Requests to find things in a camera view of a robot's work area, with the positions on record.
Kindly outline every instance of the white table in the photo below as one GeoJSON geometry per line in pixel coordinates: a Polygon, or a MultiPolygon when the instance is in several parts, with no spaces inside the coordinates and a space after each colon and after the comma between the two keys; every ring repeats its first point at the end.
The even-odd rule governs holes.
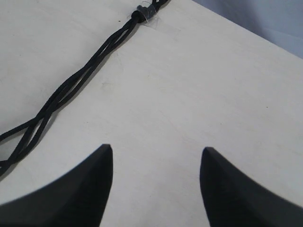
{"type": "MultiPolygon", "coordinates": [[[[0,132],[32,118],[139,3],[0,1],[0,132]]],[[[0,203],[110,143],[103,227],[209,226],[198,178],[205,146],[303,205],[303,61],[190,0],[159,16],[179,32],[139,27],[0,182],[0,203]]],[[[16,142],[0,147],[2,158],[16,142]]]]}

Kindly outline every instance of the gray background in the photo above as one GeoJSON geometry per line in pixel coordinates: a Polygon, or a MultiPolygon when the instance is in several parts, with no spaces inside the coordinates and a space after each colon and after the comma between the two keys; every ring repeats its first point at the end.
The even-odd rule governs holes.
{"type": "Polygon", "coordinates": [[[195,0],[303,58],[303,0],[195,0]]]}

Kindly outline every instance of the black cable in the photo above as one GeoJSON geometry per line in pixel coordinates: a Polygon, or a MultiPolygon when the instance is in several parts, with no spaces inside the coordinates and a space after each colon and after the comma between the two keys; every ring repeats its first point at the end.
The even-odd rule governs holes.
{"type": "Polygon", "coordinates": [[[157,12],[166,2],[168,2],[168,0],[152,0],[150,7],[153,10],[149,10],[149,7],[138,6],[138,10],[132,13],[131,19],[104,42],[83,68],[71,75],[57,88],[36,117],[0,135],[0,142],[2,142],[12,135],[25,130],[21,140],[9,158],[0,161],[0,176],[2,176],[11,165],[21,161],[31,152],[41,138],[52,114],[70,101],[90,78],[91,74],[96,70],[104,58],[126,40],[138,23],[142,23],[146,20],[146,15],[143,14],[142,10],[149,10],[150,18],[154,16],[151,12],[157,12]]]}

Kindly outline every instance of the black wire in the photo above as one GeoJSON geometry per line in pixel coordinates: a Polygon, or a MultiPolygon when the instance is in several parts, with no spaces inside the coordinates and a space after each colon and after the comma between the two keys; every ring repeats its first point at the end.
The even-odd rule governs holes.
{"type": "MultiPolygon", "coordinates": [[[[158,11],[167,1],[168,0],[152,0],[152,5],[156,11],[158,11]]],[[[41,138],[52,114],[68,103],[78,93],[105,57],[121,45],[134,30],[135,26],[143,21],[145,21],[144,15],[136,10],[132,14],[132,18],[103,43],[83,68],[71,75],[56,89],[36,117],[0,135],[0,142],[2,142],[12,135],[25,130],[21,140],[9,158],[0,161],[0,176],[2,176],[11,165],[21,161],[30,153],[41,138]]]]}

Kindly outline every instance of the black plastic object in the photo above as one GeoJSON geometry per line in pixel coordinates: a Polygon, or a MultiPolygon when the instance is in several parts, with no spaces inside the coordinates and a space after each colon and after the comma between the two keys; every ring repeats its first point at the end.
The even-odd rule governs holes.
{"type": "Polygon", "coordinates": [[[112,149],[102,145],[53,183],[0,206],[0,227],[98,227],[112,178],[112,149]]]}
{"type": "Polygon", "coordinates": [[[260,186],[213,148],[205,148],[200,185],[211,227],[303,227],[303,209],[260,186]]]}

